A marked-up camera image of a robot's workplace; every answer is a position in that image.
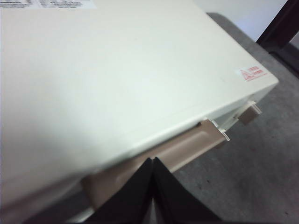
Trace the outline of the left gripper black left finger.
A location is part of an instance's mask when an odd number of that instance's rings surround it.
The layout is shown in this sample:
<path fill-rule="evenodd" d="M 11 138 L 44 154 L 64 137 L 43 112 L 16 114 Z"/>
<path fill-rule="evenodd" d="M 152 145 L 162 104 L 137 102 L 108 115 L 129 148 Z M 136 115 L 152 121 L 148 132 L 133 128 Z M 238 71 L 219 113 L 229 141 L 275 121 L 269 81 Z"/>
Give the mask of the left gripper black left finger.
<path fill-rule="evenodd" d="M 124 186 L 83 224 L 141 224 L 151 203 L 153 160 L 147 158 Z"/>

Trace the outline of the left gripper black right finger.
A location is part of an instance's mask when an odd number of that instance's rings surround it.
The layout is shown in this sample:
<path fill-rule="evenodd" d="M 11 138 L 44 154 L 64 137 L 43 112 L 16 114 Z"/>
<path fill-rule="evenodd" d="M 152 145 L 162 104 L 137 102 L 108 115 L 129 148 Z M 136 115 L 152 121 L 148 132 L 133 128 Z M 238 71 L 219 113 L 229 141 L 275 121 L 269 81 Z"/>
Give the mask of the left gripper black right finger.
<path fill-rule="evenodd" d="M 194 197 L 156 157 L 153 160 L 154 199 L 166 224 L 220 222 L 221 218 Z"/>

